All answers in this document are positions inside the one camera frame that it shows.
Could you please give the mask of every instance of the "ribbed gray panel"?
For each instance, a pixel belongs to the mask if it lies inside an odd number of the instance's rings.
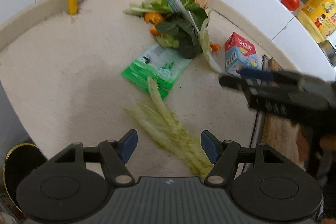
[[[262,221],[237,209],[224,190],[206,187],[197,177],[143,177],[133,187],[117,189],[102,210],[77,223],[257,224]]]

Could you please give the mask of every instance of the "black circular cover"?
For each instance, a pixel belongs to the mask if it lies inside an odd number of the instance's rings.
[[[60,163],[35,170],[21,182],[16,198],[29,218],[75,222],[99,210],[108,194],[107,182],[97,173]]]
[[[321,204],[322,189],[299,168],[267,164],[236,178],[231,195],[239,207],[258,218],[296,221],[315,214]]]

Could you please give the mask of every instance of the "gold rim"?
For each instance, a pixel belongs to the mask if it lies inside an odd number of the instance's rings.
[[[5,181],[6,161],[8,160],[9,156],[11,155],[11,153],[13,153],[13,151],[14,151],[15,149],[17,149],[17,148],[19,148],[19,147],[21,147],[21,146],[34,146],[34,147],[37,147],[37,146],[36,146],[35,144],[33,144],[33,143],[20,143],[20,144],[14,146],[14,147],[7,153],[7,155],[6,155],[6,157],[5,157],[5,161],[4,161],[4,163],[3,163],[3,167],[2,167],[2,180],[3,180],[3,184],[4,184],[4,186],[5,186],[5,190],[6,190],[6,192],[7,192],[7,195],[9,196],[10,200],[12,201],[12,203],[14,204],[14,206],[15,206],[21,213],[23,213],[23,212],[21,211],[21,209],[20,209],[20,208],[15,204],[15,202],[12,200],[11,196],[9,195],[8,190],[7,190],[6,181]]]

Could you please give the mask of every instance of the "vegetable pile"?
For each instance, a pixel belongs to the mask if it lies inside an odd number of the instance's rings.
[[[192,23],[185,19],[180,12],[173,12],[167,0],[154,0],[142,4],[130,4],[124,12],[129,15],[144,17],[147,23],[154,26],[150,28],[151,34],[156,37],[158,43],[164,48],[177,50],[183,58],[192,59],[200,53],[206,55],[206,60],[211,60],[211,47],[207,35],[202,36],[202,26],[205,20],[207,24],[203,26],[203,32],[209,23],[209,18],[205,10],[195,0],[181,0],[185,9],[190,14],[200,32],[195,30]],[[202,47],[200,38],[204,40],[206,47]],[[215,72],[221,73],[221,69],[216,66]]]
[[[137,120],[160,147],[176,154],[195,174],[205,178],[213,165],[201,147],[200,138],[185,130],[175,114],[165,105],[158,92],[157,82],[150,76],[147,81],[156,109],[137,104],[126,111]]]

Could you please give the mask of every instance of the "barcode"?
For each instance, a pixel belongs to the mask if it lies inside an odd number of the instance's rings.
[[[165,51],[165,48],[162,48],[161,46],[157,46],[153,49],[153,54],[159,57],[163,52]]]
[[[226,67],[228,68],[229,65],[231,65],[232,62],[233,62],[236,58],[237,58],[237,53],[234,52],[234,53],[229,57],[229,59],[226,60]]]

